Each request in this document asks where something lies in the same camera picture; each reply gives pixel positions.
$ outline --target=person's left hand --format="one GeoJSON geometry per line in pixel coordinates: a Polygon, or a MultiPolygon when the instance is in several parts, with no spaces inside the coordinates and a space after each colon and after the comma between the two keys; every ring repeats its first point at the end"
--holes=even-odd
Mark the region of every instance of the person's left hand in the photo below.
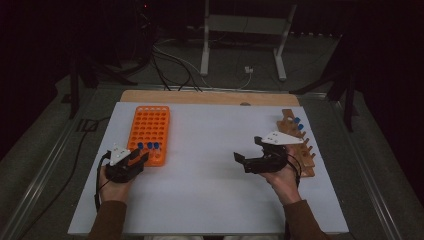
{"type": "Polygon", "coordinates": [[[120,201],[127,203],[128,192],[130,191],[134,179],[135,178],[127,183],[115,183],[109,181],[106,178],[106,166],[102,166],[100,170],[99,186],[101,187],[106,183],[106,185],[100,189],[100,198],[102,202],[120,201]]]}

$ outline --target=brown sleeve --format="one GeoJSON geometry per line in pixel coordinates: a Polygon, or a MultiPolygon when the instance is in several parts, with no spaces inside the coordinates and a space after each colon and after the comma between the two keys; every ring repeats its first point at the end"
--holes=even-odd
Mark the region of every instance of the brown sleeve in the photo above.
{"type": "Polygon", "coordinates": [[[126,211],[127,205],[123,202],[103,202],[97,213],[93,227],[88,234],[88,239],[120,239],[124,227],[126,211]]]}
{"type": "Polygon", "coordinates": [[[331,239],[321,231],[306,200],[285,205],[284,212],[293,239],[331,239]]]}

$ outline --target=floor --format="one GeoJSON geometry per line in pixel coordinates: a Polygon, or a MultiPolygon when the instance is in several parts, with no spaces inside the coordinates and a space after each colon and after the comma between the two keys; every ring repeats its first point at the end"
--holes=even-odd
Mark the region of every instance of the floor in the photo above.
{"type": "MultiPolygon", "coordinates": [[[[272,56],[278,38],[223,34],[213,39],[208,76],[201,77],[198,73],[201,39],[181,42],[162,38],[155,44],[155,59],[167,79],[161,79],[152,64],[127,75],[128,80],[138,83],[136,86],[119,84],[98,73],[100,84],[96,89],[80,84],[81,107],[73,120],[68,119],[69,104],[61,102],[69,94],[69,76],[59,81],[57,98],[0,162],[0,236],[4,239],[82,239],[68,235],[67,229],[107,119],[99,121],[97,130],[92,132],[82,130],[80,123],[110,116],[124,90],[161,91],[165,82],[171,90],[182,86],[184,91],[200,88],[202,91],[287,93],[319,79],[338,42],[327,37],[290,35],[283,52],[288,77],[279,81],[272,56]],[[184,62],[189,69],[192,80],[187,85],[184,85],[190,76],[187,70],[164,60],[169,58],[167,55],[184,62]],[[245,73],[246,66],[253,68],[251,74],[245,73]],[[37,177],[40,172],[44,178],[37,177]],[[38,186],[37,191],[31,188],[34,185],[38,186]]],[[[123,62],[125,67],[132,64],[123,62]]],[[[329,102],[325,98],[330,86],[320,86],[298,98],[311,121],[350,229],[350,233],[341,234],[337,239],[424,239],[424,210],[361,93],[355,93],[354,132],[350,133],[340,120],[343,100],[329,102]]]]}

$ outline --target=dark background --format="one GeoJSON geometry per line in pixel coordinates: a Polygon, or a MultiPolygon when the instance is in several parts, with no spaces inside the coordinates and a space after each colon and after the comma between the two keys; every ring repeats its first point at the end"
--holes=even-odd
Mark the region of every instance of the dark background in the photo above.
{"type": "MultiPolygon", "coordinates": [[[[216,13],[287,13],[276,1],[211,2],[216,13]],[[275,11],[267,11],[267,4],[275,11]]],[[[56,96],[54,84],[69,74],[75,46],[101,63],[119,64],[127,51],[120,48],[121,36],[136,24],[135,3],[148,4],[144,14],[153,29],[160,26],[182,40],[188,37],[186,26],[203,24],[204,3],[198,0],[0,3],[0,135],[7,139],[0,145],[1,158],[56,96]]],[[[325,73],[347,68],[354,74],[356,89],[422,203],[423,26],[424,3],[418,0],[303,3],[292,25],[295,35],[343,34],[325,73]]]]}

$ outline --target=hand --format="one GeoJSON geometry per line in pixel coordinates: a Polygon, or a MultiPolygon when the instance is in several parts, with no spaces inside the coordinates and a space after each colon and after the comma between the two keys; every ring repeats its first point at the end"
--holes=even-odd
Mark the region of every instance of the hand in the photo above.
{"type": "MultiPolygon", "coordinates": [[[[288,160],[296,166],[296,150],[293,146],[287,145],[288,160]]],[[[261,173],[260,175],[271,184],[280,202],[283,205],[291,204],[302,200],[296,185],[296,169],[287,164],[283,169],[275,173],[261,173]]]]}
{"type": "Polygon", "coordinates": [[[134,179],[132,179],[131,181],[127,183],[115,183],[115,182],[109,181],[106,178],[106,166],[102,166],[102,168],[100,169],[100,179],[99,179],[100,180],[99,186],[100,187],[103,186],[100,189],[100,198],[102,202],[120,201],[120,202],[127,203],[128,192],[131,188],[132,183],[134,182],[134,179]]]}

